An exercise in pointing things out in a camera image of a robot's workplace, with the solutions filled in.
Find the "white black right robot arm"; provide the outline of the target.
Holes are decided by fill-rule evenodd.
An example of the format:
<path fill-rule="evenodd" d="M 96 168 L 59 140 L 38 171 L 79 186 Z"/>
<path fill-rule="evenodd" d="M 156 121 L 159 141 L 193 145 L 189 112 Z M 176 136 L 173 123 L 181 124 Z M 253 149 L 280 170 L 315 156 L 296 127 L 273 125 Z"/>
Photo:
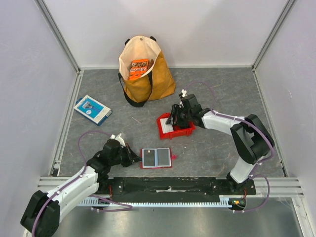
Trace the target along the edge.
<path fill-rule="evenodd" d="M 231 135 L 239 158 L 228 173 L 227 191 L 238 194 L 253 175 L 254 168 L 275 154 L 275 143 L 261 120 L 254 114 L 238 117 L 222 114 L 214 109 L 202 108 L 193 94 L 179 95 L 181 102 L 173 104 L 166 126 L 188 128 L 190 123 L 203 129 Z"/>

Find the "red leather card holder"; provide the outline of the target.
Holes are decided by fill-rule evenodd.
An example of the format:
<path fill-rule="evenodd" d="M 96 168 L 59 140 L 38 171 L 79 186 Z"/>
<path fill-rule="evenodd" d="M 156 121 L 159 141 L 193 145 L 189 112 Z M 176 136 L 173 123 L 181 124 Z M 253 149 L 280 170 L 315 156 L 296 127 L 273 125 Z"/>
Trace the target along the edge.
<path fill-rule="evenodd" d="M 170 166 L 158 166 L 158 156 L 157 156 L 157 150 L 159 148 L 146 148 L 146 149 L 154 149 L 155 150 L 155 166 L 144 166 L 143 165 L 143 150 L 140 150 L 140 157 L 141 157 L 141 162 L 140 162 L 140 168 L 141 169 L 160 169 L 160 168 L 172 168 L 173 167 L 173 161 L 176 160 L 177 155 L 172 153 L 172 149 L 169 148 L 170 150 Z"/>

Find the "red plastic bin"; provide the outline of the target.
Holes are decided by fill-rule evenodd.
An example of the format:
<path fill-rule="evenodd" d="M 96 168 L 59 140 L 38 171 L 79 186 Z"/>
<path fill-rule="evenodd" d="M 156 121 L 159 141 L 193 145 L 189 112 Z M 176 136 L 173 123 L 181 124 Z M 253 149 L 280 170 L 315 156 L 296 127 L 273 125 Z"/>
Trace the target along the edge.
<path fill-rule="evenodd" d="M 188 128 L 180 128 L 180 127 L 178 127 L 178 126 L 173 125 L 173 129 L 174 129 L 173 132 L 163 134 L 159 120 L 160 120 L 161 118 L 168 118 L 169 115 L 170 115 L 170 113 L 164 113 L 164 114 L 162 114 L 161 116 L 159 116 L 159 117 L 156 119 L 156 123 L 157 123 L 157 126 L 158 126 L 158 134 L 159 134 L 159 138 L 160 138 L 161 140 L 163 140 L 163 139 L 170 139 L 170 140 L 171 140 L 171 139 L 176 138 L 176 137 L 191 136 L 191 134 L 193 133 L 193 131 L 194 131 L 195 128 L 196 128 L 196 127 L 193 125 L 192 122 L 189 123 L 189 127 L 188 127 Z"/>

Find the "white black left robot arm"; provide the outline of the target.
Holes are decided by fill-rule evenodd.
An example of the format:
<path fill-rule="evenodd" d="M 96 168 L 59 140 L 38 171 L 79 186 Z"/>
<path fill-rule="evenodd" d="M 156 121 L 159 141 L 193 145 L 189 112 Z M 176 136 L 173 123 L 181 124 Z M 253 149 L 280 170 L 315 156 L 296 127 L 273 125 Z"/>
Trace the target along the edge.
<path fill-rule="evenodd" d="M 127 143 L 109 139 L 102 150 L 62 185 L 48 192 L 33 193 L 20 224 L 33 237 L 53 236 L 63 218 L 80 202 L 94 193 L 103 194 L 108 190 L 111 167 L 129 167 L 140 161 Z"/>

